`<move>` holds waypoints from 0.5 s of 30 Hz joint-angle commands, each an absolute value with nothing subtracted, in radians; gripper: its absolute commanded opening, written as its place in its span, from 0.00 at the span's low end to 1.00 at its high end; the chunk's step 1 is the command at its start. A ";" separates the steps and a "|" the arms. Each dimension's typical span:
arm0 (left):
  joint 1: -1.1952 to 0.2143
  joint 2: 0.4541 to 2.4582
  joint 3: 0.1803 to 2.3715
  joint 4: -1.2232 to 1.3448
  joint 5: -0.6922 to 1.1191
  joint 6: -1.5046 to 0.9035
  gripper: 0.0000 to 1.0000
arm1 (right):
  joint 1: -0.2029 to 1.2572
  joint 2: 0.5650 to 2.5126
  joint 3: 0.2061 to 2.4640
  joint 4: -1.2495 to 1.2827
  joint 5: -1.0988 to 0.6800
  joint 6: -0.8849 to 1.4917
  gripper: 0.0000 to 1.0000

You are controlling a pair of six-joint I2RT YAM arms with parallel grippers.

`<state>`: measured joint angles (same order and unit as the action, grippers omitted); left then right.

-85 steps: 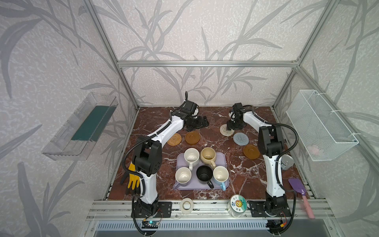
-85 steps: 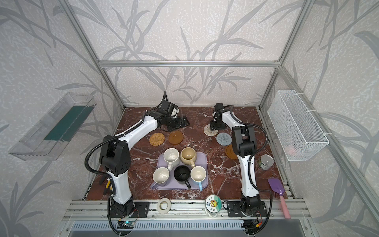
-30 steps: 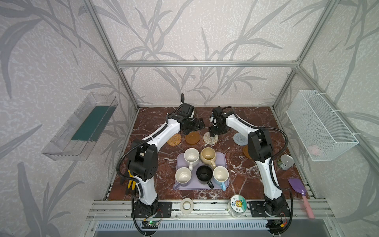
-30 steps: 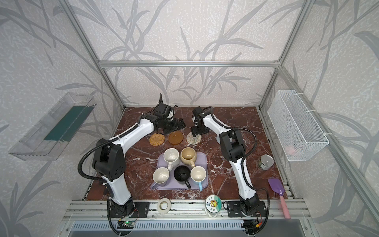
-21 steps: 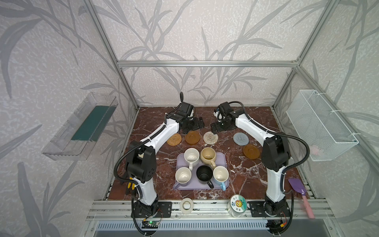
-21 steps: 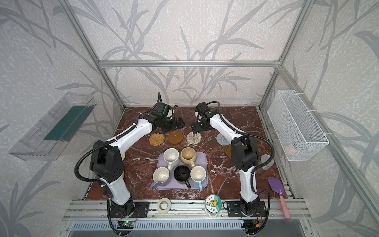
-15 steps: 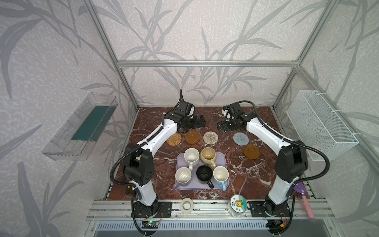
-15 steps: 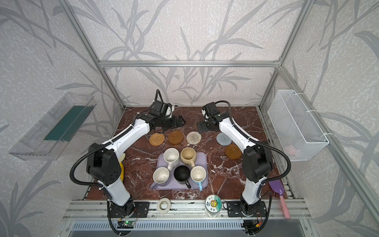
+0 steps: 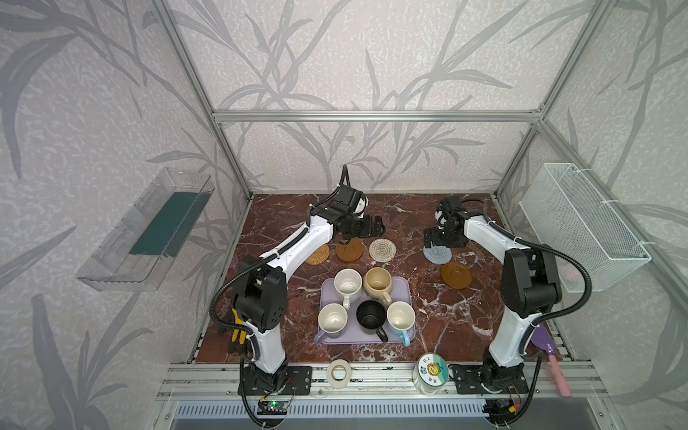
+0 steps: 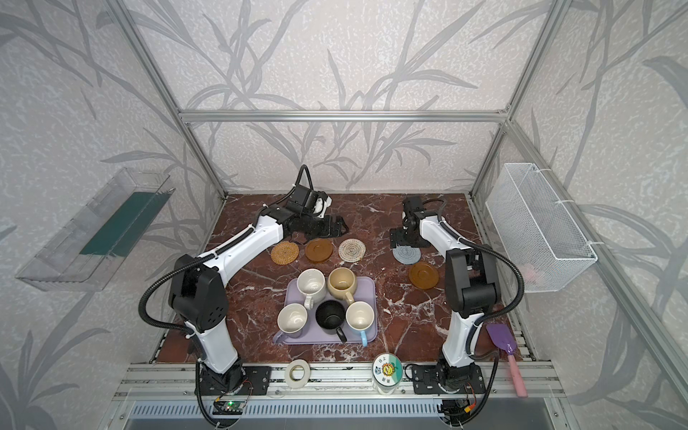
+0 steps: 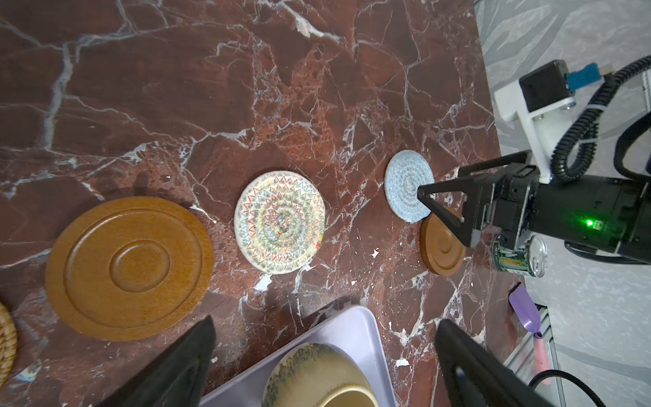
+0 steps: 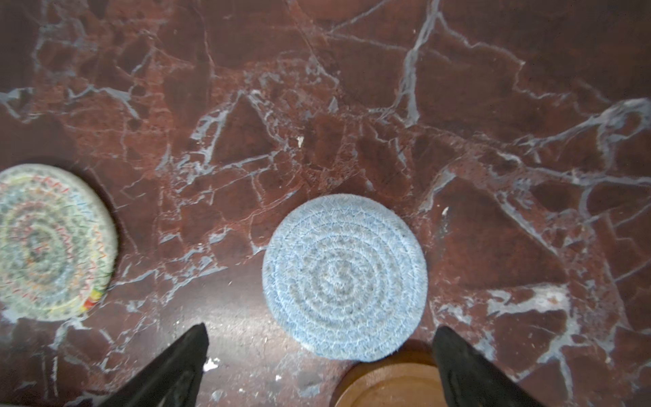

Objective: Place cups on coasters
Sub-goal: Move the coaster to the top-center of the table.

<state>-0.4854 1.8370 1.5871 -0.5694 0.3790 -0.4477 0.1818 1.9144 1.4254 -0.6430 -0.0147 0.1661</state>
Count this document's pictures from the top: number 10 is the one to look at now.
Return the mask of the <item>grey round coaster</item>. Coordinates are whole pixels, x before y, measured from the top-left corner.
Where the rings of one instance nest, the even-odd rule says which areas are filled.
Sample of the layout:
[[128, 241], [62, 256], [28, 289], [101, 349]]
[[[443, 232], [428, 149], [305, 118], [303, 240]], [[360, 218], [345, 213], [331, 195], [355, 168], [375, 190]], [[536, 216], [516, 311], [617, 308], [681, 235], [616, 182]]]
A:
[[404, 265], [414, 265], [420, 261], [422, 256], [419, 248], [408, 247], [407, 245], [395, 247], [392, 249], [392, 254], [399, 263]]

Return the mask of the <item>amber brown coaster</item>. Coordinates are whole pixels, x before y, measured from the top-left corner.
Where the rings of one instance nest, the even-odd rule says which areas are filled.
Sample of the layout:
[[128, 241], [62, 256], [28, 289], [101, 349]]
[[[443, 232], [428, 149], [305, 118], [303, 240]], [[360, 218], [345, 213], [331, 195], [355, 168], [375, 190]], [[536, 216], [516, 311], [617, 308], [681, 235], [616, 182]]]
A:
[[420, 290], [431, 290], [439, 283], [437, 268], [427, 262], [412, 265], [408, 275], [411, 284]]

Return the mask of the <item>brown wooden coaster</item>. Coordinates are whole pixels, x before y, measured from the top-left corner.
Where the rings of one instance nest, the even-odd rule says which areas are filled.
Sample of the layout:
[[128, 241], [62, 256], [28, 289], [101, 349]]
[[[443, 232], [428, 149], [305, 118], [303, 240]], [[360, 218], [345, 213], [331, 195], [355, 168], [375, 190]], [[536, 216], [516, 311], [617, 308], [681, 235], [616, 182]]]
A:
[[311, 240], [306, 245], [305, 256], [312, 263], [327, 261], [333, 254], [333, 243], [324, 238]]

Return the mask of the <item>woven cork coaster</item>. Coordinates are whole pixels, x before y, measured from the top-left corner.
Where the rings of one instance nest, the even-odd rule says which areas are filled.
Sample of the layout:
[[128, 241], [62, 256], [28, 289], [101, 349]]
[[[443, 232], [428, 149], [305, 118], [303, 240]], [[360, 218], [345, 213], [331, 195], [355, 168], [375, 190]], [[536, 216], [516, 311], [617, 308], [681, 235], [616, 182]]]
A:
[[271, 251], [271, 259], [277, 265], [289, 265], [297, 261], [300, 250], [296, 243], [281, 242]]

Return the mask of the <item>beige spiral woven coaster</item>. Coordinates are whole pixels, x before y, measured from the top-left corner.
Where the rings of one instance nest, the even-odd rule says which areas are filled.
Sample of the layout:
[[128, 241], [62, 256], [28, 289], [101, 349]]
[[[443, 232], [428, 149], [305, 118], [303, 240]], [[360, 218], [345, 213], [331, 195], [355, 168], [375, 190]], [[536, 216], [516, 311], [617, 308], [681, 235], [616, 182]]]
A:
[[361, 261], [366, 255], [367, 248], [365, 244], [356, 238], [349, 238], [344, 240], [338, 248], [340, 259], [345, 263], [356, 263]]

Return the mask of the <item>beige mug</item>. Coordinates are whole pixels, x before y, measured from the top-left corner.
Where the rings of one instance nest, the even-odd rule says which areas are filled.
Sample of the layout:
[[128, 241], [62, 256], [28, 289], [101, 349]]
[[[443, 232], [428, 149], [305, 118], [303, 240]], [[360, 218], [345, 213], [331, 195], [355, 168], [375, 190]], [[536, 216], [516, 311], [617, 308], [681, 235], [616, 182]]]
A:
[[327, 280], [329, 293], [335, 299], [346, 302], [348, 306], [355, 302], [354, 295], [357, 287], [358, 280], [356, 274], [346, 267], [334, 269]]

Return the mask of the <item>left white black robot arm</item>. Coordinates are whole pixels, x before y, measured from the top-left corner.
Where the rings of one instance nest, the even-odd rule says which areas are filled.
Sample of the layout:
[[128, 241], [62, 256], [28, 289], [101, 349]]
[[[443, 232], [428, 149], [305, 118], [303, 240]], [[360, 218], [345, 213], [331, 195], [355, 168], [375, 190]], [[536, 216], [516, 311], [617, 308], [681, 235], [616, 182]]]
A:
[[[183, 255], [171, 272], [157, 279], [143, 293], [138, 312], [150, 326], [181, 331], [200, 352], [200, 361], [214, 374], [225, 376], [239, 366], [226, 317], [229, 281], [256, 256], [298, 232], [307, 239], [339, 238], [349, 232], [344, 218], [327, 211], [331, 197], [310, 186], [294, 186], [287, 195], [263, 206], [254, 223], [213, 250], [199, 256]], [[159, 287], [171, 282], [168, 305], [182, 317], [182, 324], [162, 322], [147, 311]]]

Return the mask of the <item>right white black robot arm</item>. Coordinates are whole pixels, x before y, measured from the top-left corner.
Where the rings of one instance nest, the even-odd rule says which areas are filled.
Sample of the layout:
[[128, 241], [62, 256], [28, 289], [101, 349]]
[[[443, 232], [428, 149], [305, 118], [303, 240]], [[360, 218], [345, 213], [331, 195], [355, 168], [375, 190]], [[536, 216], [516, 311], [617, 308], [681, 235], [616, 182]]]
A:
[[[450, 334], [442, 347], [442, 358], [449, 367], [468, 367], [476, 360], [476, 336], [482, 325], [514, 310], [525, 294], [525, 281], [517, 265], [488, 245], [462, 236], [444, 218], [446, 200], [440, 207], [426, 207], [430, 199], [412, 195], [403, 200], [402, 226], [391, 229], [391, 247], [433, 247], [444, 257], [444, 291], [451, 308]], [[494, 311], [502, 297], [497, 264], [501, 262], [514, 274], [517, 292], [505, 307]]]

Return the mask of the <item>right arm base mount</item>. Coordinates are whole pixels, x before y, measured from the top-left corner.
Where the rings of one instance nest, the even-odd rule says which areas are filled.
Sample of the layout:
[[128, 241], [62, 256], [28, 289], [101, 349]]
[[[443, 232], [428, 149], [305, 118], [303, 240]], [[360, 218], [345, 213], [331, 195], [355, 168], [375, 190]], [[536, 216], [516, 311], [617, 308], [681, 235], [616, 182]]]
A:
[[486, 392], [485, 378], [476, 363], [467, 367], [450, 367], [444, 362], [435, 365], [410, 364], [410, 381], [417, 395]]

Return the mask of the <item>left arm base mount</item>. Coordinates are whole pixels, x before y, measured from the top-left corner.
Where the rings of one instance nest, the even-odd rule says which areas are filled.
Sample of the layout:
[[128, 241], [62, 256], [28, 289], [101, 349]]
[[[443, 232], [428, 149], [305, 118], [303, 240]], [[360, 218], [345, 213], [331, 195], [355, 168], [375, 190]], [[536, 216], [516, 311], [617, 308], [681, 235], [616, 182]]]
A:
[[196, 372], [195, 394], [201, 396], [245, 395], [265, 396], [272, 374], [269, 366], [234, 365], [225, 374], [218, 374], [201, 364]]

